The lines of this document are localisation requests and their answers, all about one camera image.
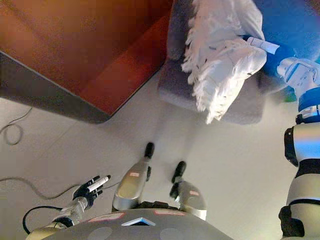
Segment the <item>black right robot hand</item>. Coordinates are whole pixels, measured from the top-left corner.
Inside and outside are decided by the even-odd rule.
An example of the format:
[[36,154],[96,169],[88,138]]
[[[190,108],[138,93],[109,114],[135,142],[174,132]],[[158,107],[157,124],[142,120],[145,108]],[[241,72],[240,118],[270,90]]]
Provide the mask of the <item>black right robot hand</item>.
[[242,37],[248,44],[253,47],[262,49],[267,54],[267,60],[263,66],[263,71],[270,76],[276,76],[277,67],[280,62],[286,58],[296,57],[296,51],[287,45],[280,44],[278,42],[269,42],[255,38],[249,35]]

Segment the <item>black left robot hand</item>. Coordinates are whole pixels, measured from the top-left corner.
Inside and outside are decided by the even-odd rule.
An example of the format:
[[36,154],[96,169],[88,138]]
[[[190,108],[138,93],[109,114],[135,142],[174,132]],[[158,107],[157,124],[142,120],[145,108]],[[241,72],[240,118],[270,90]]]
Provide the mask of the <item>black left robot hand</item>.
[[100,177],[99,175],[93,177],[88,182],[82,184],[74,193],[73,200],[77,198],[86,199],[85,210],[90,209],[93,206],[95,199],[102,194],[103,185],[107,183],[111,178],[111,175]]

